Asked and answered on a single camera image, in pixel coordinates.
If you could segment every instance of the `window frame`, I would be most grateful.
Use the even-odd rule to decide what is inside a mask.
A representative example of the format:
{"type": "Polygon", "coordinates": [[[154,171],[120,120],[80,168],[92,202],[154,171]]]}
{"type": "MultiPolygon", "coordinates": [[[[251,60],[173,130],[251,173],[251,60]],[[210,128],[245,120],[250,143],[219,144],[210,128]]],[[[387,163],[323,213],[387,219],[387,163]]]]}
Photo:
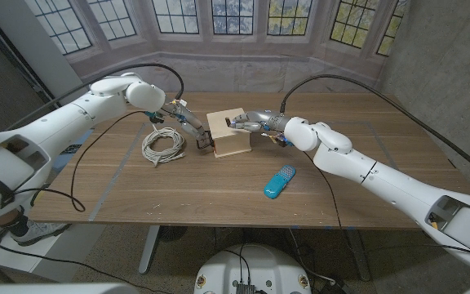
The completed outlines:
{"type": "Polygon", "coordinates": [[[97,20],[97,24],[99,25],[99,27],[101,28],[101,30],[103,31],[103,33],[104,33],[104,30],[102,29],[101,24],[106,23],[106,24],[108,24],[108,25],[110,26],[110,29],[112,30],[113,35],[116,36],[115,32],[114,32],[113,29],[112,29],[112,26],[111,26],[110,22],[112,22],[112,21],[118,21],[119,24],[121,25],[122,32],[125,34],[125,35],[122,36],[122,37],[117,37],[117,36],[116,36],[116,37],[113,38],[113,39],[108,39],[108,38],[106,38],[108,42],[114,42],[114,41],[116,41],[116,40],[120,40],[120,39],[123,39],[123,38],[130,38],[130,37],[135,37],[135,36],[138,36],[138,35],[139,35],[138,29],[135,27],[134,21],[133,21],[133,19],[132,19],[132,17],[131,17],[131,12],[130,12],[129,9],[128,9],[128,5],[127,5],[128,3],[126,3],[126,0],[122,0],[122,4],[124,5],[124,7],[125,7],[125,9],[126,9],[126,14],[127,14],[127,17],[123,17],[123,18],[119,18],[119,15],[118,15],[117,12],[115,11],[115,6],[113,5],[112,2],[110,2],[110,3],[112,4],[113,12],[115,13],[115,16],[117,17],[116,20],[108,20],[108,17],[107,17],[106,14],[104,13],[103,7],[100,5],[102,2],[107,2],[107,1],[105,1],[105,0],[92,0],[92,1],[94,1],[94,2],[89,3],[88,0],[86,0],[86,3],[88,4],[88,6],[89,6],[90,8],[91,8],[91,4],[97,4],[97,5],[99,5],[101,11],[103,12],[104,18],[106,19],[106,21],[104,21],[104,22],[99,22],[99,21],[97,20]],[[125,31],[125,29],[122,27],[122,24],[121,24],[121,20],[124,20],[124,19],[126,19],[126,18],[130,21],[131,27],[132,27],[133,30],[134,30],[134,34],[126,35],[126,31],[125,31]]]}
{"type": "Polygon", "coordinates": [[[157,11],[155,9],[155,4],[153,3],[153,0],[149,0],[150,1],[150,6],[153,8],[153,16],[154,19],[155,19],[155,22],[157,23],[157,28],[159,28],[159,34],[161,35],[166,35],[166,34],[177,34],[177,35],[200,35],[201,34],[201,26],[199,25],[200,24],[200,21],[199,21],[199,13],[198,13],[198,9],[197,9],[197,0],[193,0],[193,2],[195,3],[195,21],[197,22],[197,32],[196,33],[180,33],[180,32],[175,32],[174,29],[173,29],[173,24],[171,23],[171,17],[172,16],[182,16],[183,17],[183,20],[184,20],[184,17],[185,16],[188,16],[190,17],[191,15],[185,15],[184,14],[184,11],[183,11],[183,3],[182,3],[182,0],[180,0],[180,11],[182,12],[182,15],[172,15],[170,13],[170,7],[168,6],[168,0],[164,0],[166,2],[166,6],[168,8],[168,14],[167,15],[158,15],[157,14],[157,11]],[[172,32],[162,32],[161,31],[161,25],[159,24],[159,19],[157,18],[158,16],[169,16],[170,17],[170,23],[171,23],[171,30],[172,32]]]}
{"type": "Polygon", "coordinates": [[[370,31],[371,31],[370,28],[371,28],[373,22],[375,21],[375,19],[376,19],[376,17],[377,17],[377,12],[378,12],[379,6],[380,6],[380,4],[381,4],[382,2],[379,1],[379,2],[377,3],[377,7],[376,7],[375,9],[372,9],[372,8],[367,7],[367,6],[360,6],[360,5],[357,5],[357,4],[353,4],[353,0],[348,0],[348,1],[351,1],[351,3],[348,3],[348,2],[344,2],[344,3],[350,5],[351,8],[349,9],[349,14],[348,14],[348,18],[346,19],[346,22],[343,23],[343,22],[337,20],[337,16],[338,16],[338,14],[339,14],[339,9],[340,9],[340,6],[342,5],[342,2],[343,2],[342,0],[339,0],[339,3],[338,3],[337,8],[336,8],[336,14],[335,14],[335,17],[333,18],[333,25],[331,26],[331,30],[330,30],[330,31],[331,31],[331,33],[330,33],[330,40],[331,40],[331,41],[335,41],[335,42],[339,42],[339,43],[341,43],[341,44],[344,44],[344,45],[347,45],[347,46],[350,46],[350,47],[355,47],[356,49],[361,50],[361,49],[365,46],[365,44],[366,44],[366,39],[367,39],[367,37],[369,36],[369,33],[370,33],[370,31]],[[359,7],[359,8],[361,8],[361,9],[363,9],[363,10],[362,10],[362,13],[360,14],[360,18],[358,19],[358,25],[357,25],[357,26],[352,25],[352,24],[348,24],[349,16],[351,15],[351,11],[353,10],[354,7],[359,7]],[[371,21],[371,24],[370,24],[369,28],[368,28],[368,29],[363,29],[363,28],[360,27],[360,22],[361,22],[361,20],[362,20],[362,17],[364,16],[364,12],[366,11],[366,9],[367,9],[367,10],[370,10],[370,11],[374,11],[374,12],[375,12],[375,15],[373,16],[373,21],[371,21]],[[355,28],[355,34],[353,35],[351,44],[348,44],[348,43],[346,43],[346,42],[342,42],[342,38],[340,38],[340,40],[335,40],[335,39],[332,38],[333,30],[335,29],[335,26],[336,26],[337,23],[344,25],[344,31],[342,32],[342,38],[344,37],[344,32],[345,32],[345,27],[346,27],[346,26],[350,26],[350,27],[355,28]],[[357,32],[358,32],[359,29],[363,29],[363,30],[367,31],[367,33],[366,33],[366,39],[364,40],[364,43],[362,44],[362,47],[358,47],[358,46],[353,45],[353,43],[354,43],[354,41],[355,41],[355,38],[357,37],[357,32]]]}
{"type": "Polygon", "coordinates": [[[255,1],[258,1],[258,0],[252,0],[252,4],[253,4],[253,9],[251,10],[252,11],[252,15],[251,16],[241,16],[241,0],[238,0],[238,16],[228,16],[228,8],[227,8],[227,5],[226,5],[226,1],[228,0],[224,0],[224,9],[226,11],[226,15],[225,16],[214,16],[213,15],[213,1],[214,0],[210,0],[210,11],[211,11],[211,29],[212,29],[212,33],[213,35],[215,36],[252,36],[255,34],[255,1]],[[226,33],[216,33],[215,32],[215,17],[224,17],[226,19],[226,33]],[[238,17],[238,33],[228,33],[228,17],[238,17]],[[250,17],[251,18],[251,33],[241,33],[241,18],[247,18],[247,17],[250,17]]]}
{"type": "Polygon", "coordinates": [[[313,13],[317,11],[318,5],[321,5],[322,1],[312,0],[311,7],[309,8],[308,13],[308,23],[306,24],[306,32],[304,35],[271,35],[268,34],[269,28],[269,8],[271,7],[271,0],[268,0],[268,5],[266,6],[266,27],[265,29],[265,39],[264,42],[270,43],[298,43],[298,44],[307,44],[310,42],[312,33],[313,33],[313,26],[315,24],[315,17],[310,17],[313,13]]]}
{"type": "Polygon", "coordinates": [[[305,37],[306,34],[308,33],[308,23],[309,23],[309,17],[311,15],[311,10],[313,9],[313,0],[310,0],[311,3],[309,5],[309,11],[308,11],[308,16],[298,16],[297,17],[297,10],[299,8],[299,0],[297,0],[297,5],[295,8],[295,15],[293,17],[284,17],[284,2],[286,0],[282,0],[282,12],[281,16],[270,16],[269,11],[271,10],[271,1],[268,0],[268,13],[266,14],[267,22],[266,22],[266,35],[267,36],[274,36],[274,37],[305,37]],[[278,34],[270,34],[269,33],[269,19],[271,18],[280,18],[281,19],[281,25],[279,26],[278,34]],[[293,19],[293,28],[291,29],[291,34],[281,34],[282,31],[282,20],[285,18],[292,18],[293,19]],[[293,30],[295,29],[295,22],[297,19],[306,19],[306,30],[304,31],[304,34],[294,34],[293,30]]]}
{"type": "Polygon", "coordinates": [[[404,14],[402,16],[395,16],[395,10],[397,9],[397,5],[398,3],[400,2],[401,0],[397,0],[394,4],[394,6],[392,7],[391,9],[391,15],[389,16],[388,18],[388,21],[387,21],[387,24],[385,25],[385,28],[384,28],[384,33],[381,35],[380,37],[380,40],[379,40],[379,43],[378,43],[378,46],[376,47],[376,50],[375,50],[375,54],[377,56],[382,56],[382,57],[385,57],[385,58],[388,58],[389,55],[385,55],[385,54],[382,54],[382,53],[379,53],[379,50],[380,50],[380,46],[382,46],[382,41],[384,40],[384,37],[390,37],[394,39],[397,37],[397,33],[398,33],[398,30],[400,28],[400,25],[401,25],[401,22],[403,21],[404,19],[404,15],[406,14],[406,9],[407,9],[407,5],[409,5],[409,3],[406,3],[406,7],[404,8],[404,14]],[[398,28],[397,28],[397,31],[395,32],[395,36],[394,37],[391,37],[391,36],[388,36],[386,33],[388,32],[388,29],[389,29],[389,24],[391,24],[391,20],[393,17],[400,17],[400,24],[398,25],[398,28]]]}
{"type": "MultiPolygon", "coordinates": [[[[38,6],[39,10],[41,11],[41,14],[35,15],[32,10],[30,10],[30,11],[32,12],[32,14],[33,14],[34,17],[36,18],[36,20],[38,20],[38,21],[39,21],[38,17],[41,17],[41,16],[44,17],[45,21],[48,23],[48,25],[49,25],[50,28],[51,28],[51,31],[52,31],[54,34],[53,34],[53,35],[50,35],[50,34],[47,32],[46,29],[45,29],[45,33],[48,35],[48,37],[50,37],[50,39],[52,39],[52,38],[57,38],[57,39],[59,40],[59,42],[60,42],[60,44],[61,44],[61,46],[63,47],[63,50],[64,50],[64,52],[65,52],[65,53],[63,53],[63,52],[60,50],[61,55],[63,55],[63,56],[69,56],[69,55],[74,54],[74,53],[79,53],[79,52],[81,52],[81,51],[85,51],[86,49],[91,48],[91,47],[93,47],[93,46],[95,45],[94,42],[92,42],[92,41],[94,41],[94,40],[91,39],[89,33],[87,32],[87,28],[85,28],[85,26],[83,25],[83,23],[82,23],[82,21],[81,21],[80,15],[77,14],[76,9],[74,9],[73,4],[72,4],[70,1],[67,1],[67,3],[70,5],[70,7],[63,8],[63,9],[58,9],[57,6],[55,5],[55,3],[53,3],[53,1],[51,1],[51,3],[54,5],[54,8],[55,8],[55,11],[51,11],[51,12],[44,12],[44,11],[42,10],[41,6],[39,5],[39,3],[38,3],[37,0],[35,0],[35,3],[36,3],[36,5],[38,6]],[[63,16],[60,14],[62,11],[68,11],[68,10],[72,10],[72,12],[74,13],[74,15],[75,15],[76,18],[78,19],[78,22],[79,22],[79,24],[81,25],[81,28],[78,28],[78,29],[70,29],[70,28],[69,28],[69,26],[68,26],[67,23],[65,22],[65,19],[64,19],[63,16]],[[67,29],[67,31],[66,31],[65,33],[56,33],[55,30],[54,30],[54,27],[52,26],[52,24],[51,24],[50,21],[48,20],[47,15],[55,14],[55,13],[59,14],[59,16],[60,16],[60,18],[61,18],[61,21],[63,21],[64,27],[67,29]],[[87,39],[88,42],[90,43],[89,46],[84,47],[84,48],[80,48],[80,47],[79,47],[77,41],[75,40],[75,37],[74,37],[73,34],[72,34],[72,32],[75,32],[75,31],[77,31],[77,30],[79,30],[79,29],[82,29],[82,31],[84,32],[84,34],[85,34],[85,36],[86,36],[86,39],[87,39]],[[64,35],[64,34],[69,34],[69,35],[70,35],[70,37],[71,37],[71,38],[73,39],[73,41],[75,42],[75,45],[78,47],[77,50],[67,52],[67,50],[66,50],[66,48],[65,48],[65,46],[64,46],[64,44],[63,44],[63,42],[62,42],[61,39],[60,39],[60,35],[64,35]]],[[[50,3],[48,2],[48,0],[45,0],[45,3],[50,7],[50,3]]]]}

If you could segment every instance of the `blue object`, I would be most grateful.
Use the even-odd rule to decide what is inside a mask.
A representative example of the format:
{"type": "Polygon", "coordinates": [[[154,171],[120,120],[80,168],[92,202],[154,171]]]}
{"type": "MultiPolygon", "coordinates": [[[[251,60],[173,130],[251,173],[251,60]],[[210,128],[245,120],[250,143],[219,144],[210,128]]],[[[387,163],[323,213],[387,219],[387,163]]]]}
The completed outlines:
{"type": "Polygon", "coordinates": [[[275,199],[294,175],[295,168],[290,165],[285,165],[264,187],[264,194],[268,196],[268,198],[275,199]]]}

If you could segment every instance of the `small wooden box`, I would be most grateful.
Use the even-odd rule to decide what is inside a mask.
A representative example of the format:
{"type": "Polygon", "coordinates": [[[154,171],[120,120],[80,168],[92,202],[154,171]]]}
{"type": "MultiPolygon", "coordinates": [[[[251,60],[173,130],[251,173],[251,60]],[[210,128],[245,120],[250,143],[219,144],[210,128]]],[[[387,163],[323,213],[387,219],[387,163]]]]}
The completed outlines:
{"type": "Polygon", "coordinates": [[[206,115],[210,125],[211,138],[215,142],[214,155],[216,158],[251,151],[250,132],[236,130],[226,124],[226,118],[232,121],[239,114],[244,114],[244,109],[230,109],[206,115]]]}

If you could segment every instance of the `wooden table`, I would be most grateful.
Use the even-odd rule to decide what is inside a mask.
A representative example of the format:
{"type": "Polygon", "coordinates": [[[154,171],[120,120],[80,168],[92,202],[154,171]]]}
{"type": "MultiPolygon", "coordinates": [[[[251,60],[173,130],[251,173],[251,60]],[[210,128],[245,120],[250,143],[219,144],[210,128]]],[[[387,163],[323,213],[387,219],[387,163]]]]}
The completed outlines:
{"type": "MultiPolygon", "coordinates": [[[[245,111],[278,109],[283,93],[187,93],[188,108],[206,124],[206,114],[242,107],[245,111]]],[[[370,94],[295,94],[286,115],[325,122],[353,142],[358,151],[430,185],[470,194],[470,184],[415,123],[370,94]]],[[[97,126],[85,149],[115,121],[97,126]]],[[[78,167],[74,195],[85,206],[76,212],[55,194],[37,200],[35,221],[66,223],[144,223],[333,228],[338,226],[333,198],[311,161],[294,147],[282,148],[260,134],[251,134],[249,153],[215,158],[211,148],[199,150],[179,124],[167,118],[157,128],[176,128],[187,141],[186,156],[153,164],[140,152],[153,131],[143,114],[123,119],[86,153],[78,167]],[[266,198],[263,187],[283,165],[296,175],[281,195],[266,198]]],[[[171,146],[159,140],[154,148],[171,146]]],[[[77,152],[51,185],[69,191],[77,152]]],[[[414,229],[408,217],[360,185],[328,175],[344,227],[414,229]]]]}

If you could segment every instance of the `window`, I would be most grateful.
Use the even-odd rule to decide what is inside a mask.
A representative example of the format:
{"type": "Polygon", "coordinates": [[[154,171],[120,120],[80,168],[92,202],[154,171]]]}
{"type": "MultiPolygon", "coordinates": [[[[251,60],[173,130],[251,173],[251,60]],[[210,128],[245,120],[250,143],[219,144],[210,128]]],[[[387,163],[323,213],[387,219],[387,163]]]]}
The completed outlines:
{"type": "Polygon", "coordinates": [[[214,34],[253,34],[253,0],[212,0],[214,34]]]}
{"type": "Polygon", "coordinates": [[[304,36],[310,10],[311,0],[271,0],[268,35],[304,36]]]}
{"type": "Polygon", "coordinates": [[[199,33],[195,0],[152,0],[161,33],[199,33]]]}
{"type": "Polygon", "coordinates": [[[331,40],[362,48],[379,0],[341,0],[331,40]]]}
{"type": "Polygon", "coordinates": [[[109,41],[135,35],[123,0],[87,0],[109,41]]]}
{"type": "Polygon", "coordinates": [[[68,0],[26,0],[63,55],[91,46],[68,0]]]}
{"type": "Polygon", "coordinates": [[[391,53],[391,46],[395,41],[401,18],[404,16],[404,12],[406,11],[406,4],[407,0],[398,0],[397,7],[395,7],[395,10],[392,12],[391,20],[389,21],[389,25],[385,30],[384,37],[382,38],[382,42],[380,43],[377,51],[378,54],[389,56],[389,53],[391,53]]]}

